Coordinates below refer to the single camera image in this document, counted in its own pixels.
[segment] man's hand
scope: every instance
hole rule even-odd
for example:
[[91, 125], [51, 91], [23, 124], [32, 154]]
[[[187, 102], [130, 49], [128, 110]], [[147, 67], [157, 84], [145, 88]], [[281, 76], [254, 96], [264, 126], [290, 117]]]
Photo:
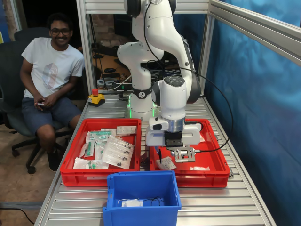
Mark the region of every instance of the man's hand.
[[43, 103], [44, 101], [45, 99], [40, 93], [33, 96], [34, 107], [40, 111], [43, 111], [43, 108], [41, 108], [41, 106], [38, 105], [38, 103]]
[[49, 95], [48, 97], [45, 98], [44, 107], [45, 108], [52, 107], [57, 100], [58, 100], [58, 95], [56, 93]]

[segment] black sneaker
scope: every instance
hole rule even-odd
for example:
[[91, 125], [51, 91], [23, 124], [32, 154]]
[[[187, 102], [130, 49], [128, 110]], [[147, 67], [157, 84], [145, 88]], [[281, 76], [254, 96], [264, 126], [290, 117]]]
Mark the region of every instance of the black sneaker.
[[47, 153], [47, 156], [50, 170], [52, 172], [56, 172], [61, 163], [57, 151], [55, 151], [54, 153]]

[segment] man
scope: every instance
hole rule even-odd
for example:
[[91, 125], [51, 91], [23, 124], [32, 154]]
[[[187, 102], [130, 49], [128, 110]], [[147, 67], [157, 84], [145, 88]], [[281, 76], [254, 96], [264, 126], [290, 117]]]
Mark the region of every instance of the man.
[[64, 95], [71, 91], [85, 67], [83, 55], [68, 44], [73, 34], [70, 18], [61, 13], [48, 18], [51, 38], [36, 38], [23, 52], [20, 77], [26, 87], [22, 112], [31, 132], [47, 151], [49, 168], [57, 171], [53, 120], [75, 129], [81, 112]]

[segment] blue plastic bin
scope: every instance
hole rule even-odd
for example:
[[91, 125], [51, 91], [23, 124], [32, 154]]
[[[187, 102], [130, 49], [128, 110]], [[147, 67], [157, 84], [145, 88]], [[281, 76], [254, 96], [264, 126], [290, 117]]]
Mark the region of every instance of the blue plastic bin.
[[[105, 226], [176, 226], [182, 206], [173, 171], [112, 174], [108, 189]], [[143, 200], [143, 207], [122, 207], [123, 199]]]

